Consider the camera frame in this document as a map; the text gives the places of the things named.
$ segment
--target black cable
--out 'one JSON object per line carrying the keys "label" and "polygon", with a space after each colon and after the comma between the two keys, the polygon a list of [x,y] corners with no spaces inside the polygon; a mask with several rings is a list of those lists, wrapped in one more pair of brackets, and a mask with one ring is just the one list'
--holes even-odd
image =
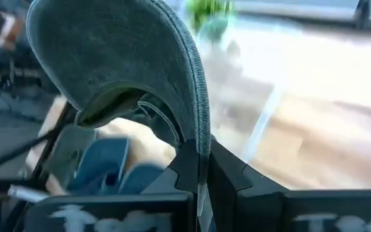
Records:
{"label": "black cable", "polygon": [[23,153],[29,151],[34,146],[36,146],[36,145],[40,144],[41,142],[49,139],[50,137],[56,136],[62,130],[62,128],[63,128],[62,126],[58,126],[54,129],[50,130],[45,135],[43,135],[43,136],[41,136],[37,139],[31,140],[30,142],[27,142],[27,143],[21,145],[17,149],[14,149],[12,151],[9,151],[8,153],[0,155],[0,165],[4,164],[5,162],[8,162],[9,160],[15,159],[16,157],[18,157],[18,156],[22,155]]}
{"label": "black cable", "polygon": [[[72,123],[74,118],[75,110],[72,108],[70,103],[67,103],[63,111],[61,112],[55,127],[64,128],[65,125]],[[55,141],[56,138],[48,139],[46,146],[44,147],[43,152],[41,154],[41,157],[39,158],[38,163],[31,176],[32,180],[36,181],[37,183],[43,184],[43,187],[45,187],[45,183],[48,180],[48,174],[43,170],[42,167],[43,162],[48,158],[49,154],[51,153]],[[28,207],[30,207],[30,205],[31,205],[30,203],[20,200],[14,206],[8,218],[5,220],[5,223],[3,224],[4,231],[13,231],[13,229],[14,232],[23,231],[24,230],[23,221],[26,215],[26,211]]]}

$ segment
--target cable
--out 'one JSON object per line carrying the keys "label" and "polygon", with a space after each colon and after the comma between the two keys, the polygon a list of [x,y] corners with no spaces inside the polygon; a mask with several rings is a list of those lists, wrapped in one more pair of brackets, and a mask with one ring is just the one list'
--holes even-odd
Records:
{"label": "cable", "polygon": [[22,155],[24,152],[29,151],[32,147],[42,143],[43,141],[49,139],[50,137],[56,136],[60,131],[62,130],[62,126],[58,126],[52,130],[50,130],[45,135],[31,140],[30,142],[27,142],[26,144],[23,144],[22,146],[18,147],[17,149],[14,149],[13,151],[9,151],[7,154],[3,154],[0,156],[0,165],[4,164],[5,162],[12,160],[20,155]]}

